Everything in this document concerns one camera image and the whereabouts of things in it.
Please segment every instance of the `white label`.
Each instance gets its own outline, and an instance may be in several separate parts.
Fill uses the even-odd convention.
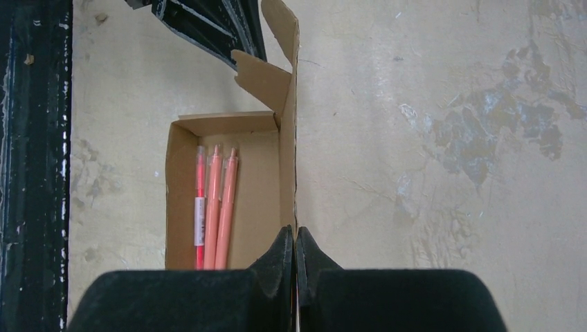
[[[196,205],[194,209],[194,222],[195,222],[195,233],[194,233],[194,245],[204,245],[204,228],[206,223],[204,222],[204,214],[206,213],[205,207],[206,199],[204,197],[196,197]]]

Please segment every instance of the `orange pen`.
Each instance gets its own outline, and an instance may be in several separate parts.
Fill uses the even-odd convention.
[[[222,193],[222,209],[220,210],[220,223],[218,226],[218,241],[216,245],[216,270],[226,268],[228,259],[228,246],[231,241],[231,227],[233,223],[233,208],[235,202],[235,189],[237,185],[238,157],[235,148],[231,151],[226,164],[224,178],[224,192]]]
[[[210,183],[208,186],[208,204],[206,205],[206,233],[204,235],[204,270],[214,270],[216,260],[221,180],[222,155],[220,154],[220,146],[216,145],[210,163]]]

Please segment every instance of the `stained floor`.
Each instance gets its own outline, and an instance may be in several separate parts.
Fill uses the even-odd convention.
[[[105,271],[163,267],[169,123],[264,109],[148,8],[74,2],[70,312]],[[322,249],[470,270],[511,330],[587,330],[587,0],[285,2]]]

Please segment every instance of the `pen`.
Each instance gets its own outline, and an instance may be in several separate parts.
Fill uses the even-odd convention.
[[[220,146],[214,147],[210,163],[210,184],[206,206],[206,231],[204,235],[204,270],[214,270],[216,260],[216,239],[218,235],[218,214],[220,211],[220,182],[222,180],[222,155]]]
[[[198,146],[196,160],[196,204],[194,209],[194,246],[196,247],[196,270],[204,269],[204,227],[206,213],[206,199],[204,185],[206,184],[206,148]]]
[[[233,208],[235,201],[235,188],[237,182],[238,157],[235,148],[231,151],[226,164],[224,177],[224,191],[222,192],[222,209],[220,210],[220,222],[218,226],[218,240],[216,245],[216,270],[226,268],[228,259],[228,247],[231,241],[231,227],[233,222]]]

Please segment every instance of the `open cardboard box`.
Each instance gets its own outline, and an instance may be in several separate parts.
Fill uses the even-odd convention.
[[[271,111],[180,116],[170,127],[165,161],[165,268],[194,267],[197,145],[239,147],[229,268],[246,268],[268,249],[279,229],[296,229],[296,71],[298,19],[281,0],[263,0],[262,13],[292,72],[235,50],[235,81]]]

